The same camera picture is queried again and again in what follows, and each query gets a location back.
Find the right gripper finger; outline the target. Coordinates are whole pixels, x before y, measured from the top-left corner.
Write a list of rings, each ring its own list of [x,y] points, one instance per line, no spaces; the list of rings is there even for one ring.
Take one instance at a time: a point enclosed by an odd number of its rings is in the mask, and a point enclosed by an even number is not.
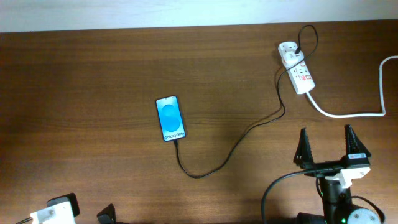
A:
[[[345,125],[346,159],[371,158],[370,151],[359,140],[351,125]]]
[[[312,169],[314,166],[312,151],[306,128],[300,131],[299,143],[293,162],[302,169]]]

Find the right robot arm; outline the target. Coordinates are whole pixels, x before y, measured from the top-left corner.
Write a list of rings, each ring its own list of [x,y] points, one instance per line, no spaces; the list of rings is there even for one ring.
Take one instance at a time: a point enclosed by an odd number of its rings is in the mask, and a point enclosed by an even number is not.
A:
[[[316,189],[322,200],[323,215],[300,212],[295,223],[384,223],[383,211],[366,198],[351,194],[354,179],[361,179],[370,172],[371,153],[355,134],[350,125],[345,126],[346,154],[337,161],[316,163],[306,129],[300,131],[300,139],[293,162],[316,178]]]

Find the blue Samsung Galaxy smartphone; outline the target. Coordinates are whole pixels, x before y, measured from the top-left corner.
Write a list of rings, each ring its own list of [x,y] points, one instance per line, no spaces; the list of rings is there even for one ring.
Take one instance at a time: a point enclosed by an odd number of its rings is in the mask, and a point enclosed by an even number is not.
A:
[[[185,138],[185,126],[180,111],[178,98],[175,95],[159,98],[155,101],[162,138],[165,142]]]

